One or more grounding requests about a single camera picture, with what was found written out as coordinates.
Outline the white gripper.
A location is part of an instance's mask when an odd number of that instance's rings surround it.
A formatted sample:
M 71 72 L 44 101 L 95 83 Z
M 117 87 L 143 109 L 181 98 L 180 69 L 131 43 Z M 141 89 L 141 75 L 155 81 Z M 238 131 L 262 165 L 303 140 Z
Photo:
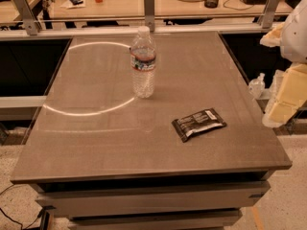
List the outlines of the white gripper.
M 293 63 L 285 72 L 277 70 L 270 87 L 271 97 L 262 123 L 285 125 L 307 101 L 307 0 L 301 0 L 282 22 L 262 36 L 260 44 L 277 47 Z

